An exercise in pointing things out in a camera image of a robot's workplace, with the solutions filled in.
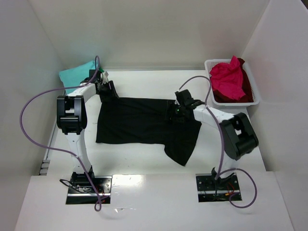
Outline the black t shirt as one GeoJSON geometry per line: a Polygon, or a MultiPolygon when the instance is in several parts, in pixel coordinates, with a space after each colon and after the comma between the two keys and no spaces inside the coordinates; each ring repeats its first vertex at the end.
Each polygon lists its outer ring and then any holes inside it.
{"type": "Polygon", "coordinates": [[[97,143],[161,144],[174,162],[185,166],[196,146],[201,122],[177,121],[173,100],[119,98],[103,102],[97,123],[97,143]]]}

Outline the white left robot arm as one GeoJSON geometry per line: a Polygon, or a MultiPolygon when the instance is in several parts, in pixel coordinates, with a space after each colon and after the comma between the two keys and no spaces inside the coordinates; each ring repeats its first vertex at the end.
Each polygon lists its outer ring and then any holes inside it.
{"type": "Polygon", "coordinates": [[[66,96],[57,98],[57,126],[68,140],[70,152],[73,153],[72,187],[89,187],[89,179],[94,180],[92,164],[87,155],[85,129],[88,118],[86,102],[94,95],[101,101],[118,98],[114,84],[108,79],[106,71],[89,71],[89,77],[79,87],[66,96]]]}

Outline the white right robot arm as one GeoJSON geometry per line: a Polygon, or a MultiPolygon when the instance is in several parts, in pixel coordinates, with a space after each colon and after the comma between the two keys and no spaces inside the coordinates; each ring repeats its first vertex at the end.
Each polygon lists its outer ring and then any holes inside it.
{"type": "Polygon", "coordinates": [[[173,123],[201,122],[217,128],[221,138],[218,167],[212,169],[216,184],[225,183],[235,173],[240,158],[258,147],[259,141],[244,113],[232,114],[194,99],[188,90],[175,92],[176,100],[168,107],[167,118],[173,123]]]}

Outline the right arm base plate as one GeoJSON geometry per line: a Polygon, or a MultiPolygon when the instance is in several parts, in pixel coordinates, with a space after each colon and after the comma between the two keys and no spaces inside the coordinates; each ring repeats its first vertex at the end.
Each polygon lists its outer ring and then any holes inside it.
{"type": "Polygon", "coordinates": [[[231,174],[226,180],[215,180],[212,174],[196,175],[196,185],[199,202],[241,201],[238,178],[231,174]]]}

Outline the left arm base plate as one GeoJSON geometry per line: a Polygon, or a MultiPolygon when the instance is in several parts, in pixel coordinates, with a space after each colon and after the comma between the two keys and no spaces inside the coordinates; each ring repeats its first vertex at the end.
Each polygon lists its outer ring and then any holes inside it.
{"type": "Polygon", "coordinates": [[[68,187],[66,205],[95,204],[98,201],[97,193],[102,199],[102,204],[110,204],[112,177],[94,177],[94,188],[86,176],[72,176],[70,180],[61,180],[68,187]]]}

